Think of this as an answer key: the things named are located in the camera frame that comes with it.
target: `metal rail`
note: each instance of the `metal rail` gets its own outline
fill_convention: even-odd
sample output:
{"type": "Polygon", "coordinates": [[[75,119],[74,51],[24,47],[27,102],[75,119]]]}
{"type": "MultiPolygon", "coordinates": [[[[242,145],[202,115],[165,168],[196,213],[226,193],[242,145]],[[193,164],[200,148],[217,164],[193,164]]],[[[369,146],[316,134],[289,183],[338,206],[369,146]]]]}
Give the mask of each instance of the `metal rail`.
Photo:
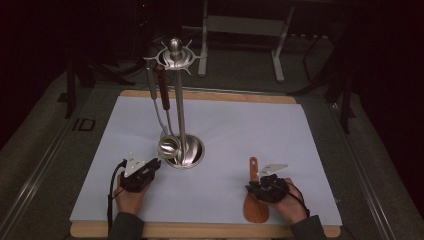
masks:
{"type": "Polygon", "coordinates": [[[37,193],[38,188],[41,186],[41,183],[43,179],[45,178],[49,167],[54,162],[54,159],[60,147],[60,144],[65,138],[66,133],[73,126],[77,116],[81,112],[82,107],[84,106],[85,102],[88,100],[88,97],[90,96],[90,94],[91,94],[91,90],[87,89],[86,91],[82,91],[82,93],[79,96],[79,99],[81,100],[79,106],[77,106],[77,108],[75,109],[73,114],[70,116],[70,118],[66,119],[65,122],[62,124],[62,127],[59,129],[53,141],[47,148],[46,152],[44,153],[41,161],[38,163],[34,172],[31,174],[31,176],[27,179],[25,184],[22,186],[12,207],[9,209],[5,219],[0,225],[1,240],[8,239],[9,235],[13,232],[13,230],[16,228],[17,224],[21,220],[26,209],[29,207],[32,199],[37,193]]]}
{"type": "Polygon", "coordinates": [[[343,141],[345,142],[347,149],[349,151],[350,156],[352,157],[352,162],[354,165],[354,173],[358,179],[359,186],[364,193],[365,200],[370,208],[371,214],[374,218],[374,221],[377,225],[378,231],[380,232],[381,237],[384,240],[396,240],[396,237],[393,233],[392,227],[386,217],[383,207],[381,206],[380,200],[378,199],[377,194],[374,191],[374,188],[371,184],[371,181],[368,178],[367,173],[365,172],[365,168],[362,165],[362,161],[355,149],[355,146],[351,140],[351,137],[345,134],[342,129],[339,120],[338,120],[338,108],[337,104],[329,104],[328,105],[330,115],[334,120],[335,124],[338,126],[337,130],[342,136],[343,141]]]}

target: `white sheet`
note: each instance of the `white sheet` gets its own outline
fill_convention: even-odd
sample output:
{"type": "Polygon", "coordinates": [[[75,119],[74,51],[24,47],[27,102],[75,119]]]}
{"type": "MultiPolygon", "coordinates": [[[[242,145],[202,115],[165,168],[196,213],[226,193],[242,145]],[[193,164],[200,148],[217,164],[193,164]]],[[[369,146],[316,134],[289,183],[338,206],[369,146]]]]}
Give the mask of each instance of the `white sheet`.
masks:
{"type": "MultiPolygon", "coordinates": [[[[173,130],[178,132],[176,106],[171,104],[173,130]]],[[[184,100],[184,108],[186,132],[204,142],[205,157],[188,170],[162,161],[140,214],[143,220],[248,224],[243,217],[244,186],[249,182],[249,158],[255,156],[259,169],[267,163],[289,164],[278,175],[292,178],[311,215],[318,214],[323,225],[341,225],[300,105],[184,100]]],[[[164,111],[161,114],[166,121],[164,111]]],[[[70,220],[106,221],[116,165],[130,152],[146,161],[157,157],[160,133],[151,99],[119,97],[70,220]]],[[[281,223],[272,210],[265,224],[281,223]]]]}

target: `wooden spatula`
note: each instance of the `wooden spatula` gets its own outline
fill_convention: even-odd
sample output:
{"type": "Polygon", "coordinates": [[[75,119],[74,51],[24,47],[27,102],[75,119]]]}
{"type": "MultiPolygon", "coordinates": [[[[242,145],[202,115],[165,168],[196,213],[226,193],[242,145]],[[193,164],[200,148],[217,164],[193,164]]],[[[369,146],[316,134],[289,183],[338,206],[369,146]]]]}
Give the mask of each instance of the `wooden spatula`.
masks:
{"type": "MultiPolygon", "coordinates": [[[[250,181],[259,181],[258,160],[255,157],[250,158],[250,181]]],[[[259,202],[253,193],[247,193],[243,213],[246,220],[252,223],[264,223],[269,218],[268,206],[259,202]]]]}

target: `dark background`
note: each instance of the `dark background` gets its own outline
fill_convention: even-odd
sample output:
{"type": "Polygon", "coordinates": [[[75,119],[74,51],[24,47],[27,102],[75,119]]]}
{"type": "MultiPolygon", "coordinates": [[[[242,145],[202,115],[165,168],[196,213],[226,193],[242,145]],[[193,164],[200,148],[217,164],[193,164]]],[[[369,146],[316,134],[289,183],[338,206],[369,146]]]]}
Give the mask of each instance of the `dark background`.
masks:
{"type": "MultiPolygon", "coordinates": [[[[66,70],[69,40],[101,63],[116,65],[116,58],[122,57],[137,61],[143,50],[133,46],[140,38],[134,16],[143,19],[147,15],[135,15],[134,4],[151,7],[151,11],[141,10],[142,14],[151,14],[160,7],[160,15],[150,16],[156,18],[156,27],[178,35],[180,24],[200,26],[201,2],[173,1],[170,5],[163,0],[108,0],[102,4],[92,0],[2,1],[0,147],[20,126],[50,82],[66,70]]],[[[281,1],[217,0],[210,11],[278,18],[280,7],[281,1]],[[264,9],[272,10],[258,11],[257,6],[264,2],[271,6],[263,6],[264,9]]],[[[313,23],[320,18],[318,12],[316,5],[302,6],[293,17],[290,32],[314,33],[313,23]]],[[[384,1],[382,7],[358,14],[351,22],[338,46],[338,54],[332,55],[329,62],[343,61],[344,67],[356,71],[354,91],[361,97],[363,108],[423,215],[423,3],[384,1]]]]}

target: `hand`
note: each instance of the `hand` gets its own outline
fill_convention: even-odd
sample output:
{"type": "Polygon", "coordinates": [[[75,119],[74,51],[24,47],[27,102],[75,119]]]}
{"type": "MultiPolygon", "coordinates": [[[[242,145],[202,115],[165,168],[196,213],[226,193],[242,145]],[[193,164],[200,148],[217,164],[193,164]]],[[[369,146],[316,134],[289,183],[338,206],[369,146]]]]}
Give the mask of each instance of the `hand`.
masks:
{"type": "Polygon", "coordinates": [[[118,205],[118,212],[126,212],[138,215],[143,207],[144,195],[149,189],[147,185],[141,192],[132,193],[127,192],[121,187],[121,175],[118,175],[118,187],[113,191],[116,196],[116,204],[118,205]]]}
{"type": "MultiPolygon", "coordinates": [[[[285,179],[289,185],[290,193],[303,201],[302,194],[294,187],[290,178],[285,179]]],[[[278,203],[266,203],[268,206],[275,208],[280,216],[291,225],[298,223],[307,218],[306,211],[303,206],[292,196],[287,195],[278,203]]]]}

